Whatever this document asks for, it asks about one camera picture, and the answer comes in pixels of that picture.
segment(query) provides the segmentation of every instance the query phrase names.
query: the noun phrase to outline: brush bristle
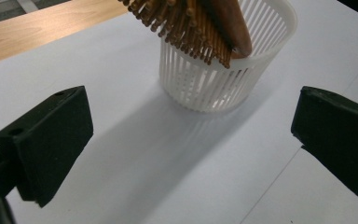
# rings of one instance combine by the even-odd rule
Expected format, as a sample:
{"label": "brush bristle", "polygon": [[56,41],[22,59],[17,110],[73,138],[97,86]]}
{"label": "brush bristle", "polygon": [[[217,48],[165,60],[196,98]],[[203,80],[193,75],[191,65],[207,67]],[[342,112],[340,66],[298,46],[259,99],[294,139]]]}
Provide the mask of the brush bristle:
{"label": "brush bristle", "polygon": [[194,58],[229,68],[232,47],[198,0],[118,0],[158,36]]}

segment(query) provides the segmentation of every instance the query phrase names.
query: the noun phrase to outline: white table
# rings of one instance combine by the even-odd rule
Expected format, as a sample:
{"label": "white table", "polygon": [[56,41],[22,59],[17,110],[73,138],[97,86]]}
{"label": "white table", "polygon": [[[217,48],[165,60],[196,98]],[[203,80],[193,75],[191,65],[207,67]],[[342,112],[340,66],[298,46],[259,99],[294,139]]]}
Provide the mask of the white table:
{"label": "white table", "polygon": [[236,110],[200,114],[158,84],[159,39],[123,15],[0,62],[0,130],[52,93],[85,85],[95,134],[26,223],[358,223],[358,198],[290,133],[303,86],[358,102],[358,13],[292,0],[294,37]]}

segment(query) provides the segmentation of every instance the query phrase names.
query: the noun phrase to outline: white plastic basket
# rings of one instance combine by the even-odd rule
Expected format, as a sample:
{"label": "white plastic basket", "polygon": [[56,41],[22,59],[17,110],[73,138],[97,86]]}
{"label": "white plastic basket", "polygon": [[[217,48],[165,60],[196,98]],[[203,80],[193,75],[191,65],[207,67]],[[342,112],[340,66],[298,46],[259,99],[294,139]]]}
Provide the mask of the white plastic basket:
{"label": "white plastic basket", "polygon": [[217,60],[207,65],[161,40],[160,82],[180,105],[202,112],[238,105],[295,32],[296,13],[287,0],[239,2],[253,53],[246,59],[231,60],[229,69]]}

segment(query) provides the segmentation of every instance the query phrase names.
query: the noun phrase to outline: wooden brush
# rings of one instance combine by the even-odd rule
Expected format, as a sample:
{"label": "wooden brush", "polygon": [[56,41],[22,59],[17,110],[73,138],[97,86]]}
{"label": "wooden brush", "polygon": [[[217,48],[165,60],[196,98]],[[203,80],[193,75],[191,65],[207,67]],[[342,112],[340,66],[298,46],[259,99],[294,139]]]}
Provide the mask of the wooden brush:
{"label": "wooden brush", "polygon": [[245,58],[252,42],[238,0],[118,0],[136,19],[185,54],[229,68]]}

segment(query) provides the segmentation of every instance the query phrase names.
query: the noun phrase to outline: wooden handle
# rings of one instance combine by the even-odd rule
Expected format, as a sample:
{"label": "wooden handle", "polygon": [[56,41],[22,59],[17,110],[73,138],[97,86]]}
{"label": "wooden handle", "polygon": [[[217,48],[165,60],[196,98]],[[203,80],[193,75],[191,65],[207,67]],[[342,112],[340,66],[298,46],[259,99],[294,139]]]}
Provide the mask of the wooden handle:
{"label": "wooden handle", "polygon": [[215,22],[233,47],[231,58],[245,58],[252,53],[252,41],[238,0],[204,0]]}

